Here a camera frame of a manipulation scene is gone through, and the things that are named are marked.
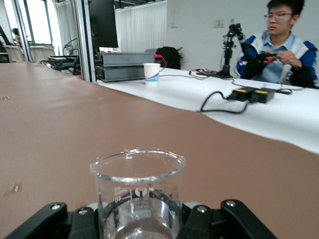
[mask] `screw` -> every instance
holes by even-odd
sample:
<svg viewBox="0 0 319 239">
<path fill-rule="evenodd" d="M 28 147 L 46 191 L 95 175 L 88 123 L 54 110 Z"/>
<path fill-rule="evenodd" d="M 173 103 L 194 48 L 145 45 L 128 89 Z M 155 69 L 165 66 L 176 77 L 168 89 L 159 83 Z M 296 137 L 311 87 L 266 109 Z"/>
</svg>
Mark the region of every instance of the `screw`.
<svg viewBox="0 0 319 239">
<path fill-rule="evenodd" d="M 88 212 L 88 210 L 84 209 L 84 208 L 81 208 L 81 210 L 79 211 L 79 214 L 80 215 L 84 215 Z"/>
<path fill-rule="evenodd" d="M 226 204 L 231 206 L 231 207 L 235 207 L 236 206 L 236 203 L 233 202 L 233 201 L 227 201 Z"/>
<path fill-rule="evenodd" d="M 61 207 L 60 204 L 54 204 L 54 205 L 51 207 L 51 209 L 52 209 L 52 210 L 57 210 L 57 209 L 59 209 L 60 207 Z"/>
<path fill-rule="evenodd" d="M 207 209 L 206 209 L 204 206 L 199 206 L 199 207 L 197 208 L 197 210 L 198 210 L 199 212 L 201 212 L 201 213 L 206 213 L 206 212 L 207 212 Z"/>
</svg>

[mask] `beaker rim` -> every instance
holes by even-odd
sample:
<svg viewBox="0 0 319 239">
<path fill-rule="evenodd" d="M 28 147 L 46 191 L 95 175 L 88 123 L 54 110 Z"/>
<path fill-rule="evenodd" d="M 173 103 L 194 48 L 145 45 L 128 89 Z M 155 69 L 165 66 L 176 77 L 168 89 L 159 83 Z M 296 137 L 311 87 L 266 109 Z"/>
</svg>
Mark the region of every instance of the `beaker rim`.
<svg viewBox="0 0 319 239">
<path fill-rule="evenodd" d="M 169 156 L 171 159 L 174 159 L 177 162 L 177 166 L 173 169 L 171 169 L 168 172 L 158 174 L 158 175 L 150 175 L 150 176 L 143 176 L 143 177 L 123 177 L 123 176 L 114 176 L 111 175 L 111 173 L 104 174 L 99 172 L 96 167 L 102 163 L 102 161 L 107 160 L 111 157 L 116 157 L 120 155 L 133 155 L 136 153 L 160 153 L 165 154 Z M 163 150 L 160 148 L 137 148 L 137 149 L 126 149 L 123 151 L 113 152 L 109 153 L 107 155 L 101 156 L 96 158 L 94 162 L 90 164 L 90 170 L 91 173 L 93 173 L 98 178 L 101 178 L 103 180 L 112 181 L 112 182 L 121 182 L 121 183 L 127 183 L 127 184 L 134 184 L 134 183 L 143 183 L 143 182 L 155 182 L 155 181 L 161 181 L 167 178 L 170 178 L 171 176 L 179 173 L 186 165 L 186 159 L 178 154 L 175 154 L 168 150 Z"/>
</svg>

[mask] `blue stripe on cup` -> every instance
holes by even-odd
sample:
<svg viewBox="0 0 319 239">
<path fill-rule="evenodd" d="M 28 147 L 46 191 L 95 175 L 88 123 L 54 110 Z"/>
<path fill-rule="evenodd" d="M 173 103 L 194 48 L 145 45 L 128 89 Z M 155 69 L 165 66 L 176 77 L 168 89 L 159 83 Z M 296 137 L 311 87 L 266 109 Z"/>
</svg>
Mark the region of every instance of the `blue stripe on cup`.
<svg viewBox="0 0 319 239">
<path fill-rule="evenodd" d="M 148 78 L 145 77 L 145 80 L 149 82 L 159 81 L 159 73 L 156 73 L 156 75 L 148 77 Z"/>
</svg>

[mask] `man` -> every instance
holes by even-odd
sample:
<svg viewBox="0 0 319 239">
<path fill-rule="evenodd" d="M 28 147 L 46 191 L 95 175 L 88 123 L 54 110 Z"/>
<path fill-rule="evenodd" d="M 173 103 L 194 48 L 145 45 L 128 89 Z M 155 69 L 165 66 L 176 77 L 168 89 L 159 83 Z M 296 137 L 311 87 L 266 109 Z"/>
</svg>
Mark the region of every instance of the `man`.
<svg viewBox="0 0 319 239">
<path fill-rule="evenodd" d="M 248 55 L 239 54 L 237 70 L 241 78 L 313 88 L 317 83 L 317 49 L 302 42 L 291 29 L 300 18 L 304 0 L 271 0 L 267 31 L 251 36 Z M 263 53 L 274 53 L 257 61 Z"/>
</svg>

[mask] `eyeglasses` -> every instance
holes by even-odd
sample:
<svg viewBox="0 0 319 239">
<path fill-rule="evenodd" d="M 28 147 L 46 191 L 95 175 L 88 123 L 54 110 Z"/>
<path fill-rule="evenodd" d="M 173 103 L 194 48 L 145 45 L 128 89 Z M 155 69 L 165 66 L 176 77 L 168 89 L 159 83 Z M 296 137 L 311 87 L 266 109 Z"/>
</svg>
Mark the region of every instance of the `eyeglasses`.
<svg viewBox="0 0 319 239">
<path fill-rule="evenodd" d="M 294 15 L 294 14 L 292 13 L 267 14 L 267 15 L 264 15 L 264 18 L 265 18 L 265 21 L 269 21 L 273 17 L 276 21 L 278 21 L 283 19 L 285 15 Z"/>
</svg>

